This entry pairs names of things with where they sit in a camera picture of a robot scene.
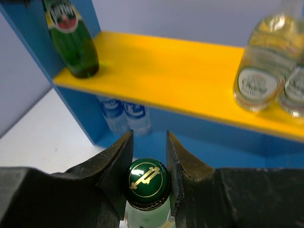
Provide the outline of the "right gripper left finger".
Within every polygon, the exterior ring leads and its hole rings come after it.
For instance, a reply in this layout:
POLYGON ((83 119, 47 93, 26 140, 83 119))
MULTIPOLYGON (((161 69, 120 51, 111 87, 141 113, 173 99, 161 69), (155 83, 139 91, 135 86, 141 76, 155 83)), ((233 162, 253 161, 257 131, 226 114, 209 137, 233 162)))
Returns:
POLYGON ((124 172, 133 159, 133 132, 66 172, 1 167, 3 228, 117 228, 124 219, 124 172))

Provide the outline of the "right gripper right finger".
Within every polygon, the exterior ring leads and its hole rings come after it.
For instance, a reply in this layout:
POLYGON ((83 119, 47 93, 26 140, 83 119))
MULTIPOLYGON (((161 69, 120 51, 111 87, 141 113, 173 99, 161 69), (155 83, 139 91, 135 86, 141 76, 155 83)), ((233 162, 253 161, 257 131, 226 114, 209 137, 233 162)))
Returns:
POLYGON ((171 215, 178 228, 301 228, 304 171, 215 169, 166 134, 171 215))

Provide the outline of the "green Perrier bottle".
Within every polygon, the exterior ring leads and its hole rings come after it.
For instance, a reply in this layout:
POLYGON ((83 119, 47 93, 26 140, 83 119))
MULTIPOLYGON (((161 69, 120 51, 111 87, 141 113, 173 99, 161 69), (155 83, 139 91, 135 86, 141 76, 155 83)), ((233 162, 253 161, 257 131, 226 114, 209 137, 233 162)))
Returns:
POLYGON ((135 160, 126 170, 123 190, 128 228, 174 228, 171 216, 171 178, 164 164, 153 158, 135 160))
POLYGON ((56 51, 76 78, 89 78, 99 70, 91 34, 75 6, 68 0, 44 0, 47 28, 56 51))

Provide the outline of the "clear Chang bottle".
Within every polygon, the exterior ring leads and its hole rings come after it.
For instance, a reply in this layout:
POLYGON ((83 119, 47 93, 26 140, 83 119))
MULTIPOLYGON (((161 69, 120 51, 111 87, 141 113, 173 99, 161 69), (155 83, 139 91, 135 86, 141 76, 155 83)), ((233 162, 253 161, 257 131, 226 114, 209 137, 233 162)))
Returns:
POLYGON ((233 84, 245 110, 267 108, 281 91, 304 51, 304 2, 283 0, 252 30, 233 84))
POLYGON ((292 117, 304 117, 304 55, 286 80, 278 102, 280 107, 292 117))

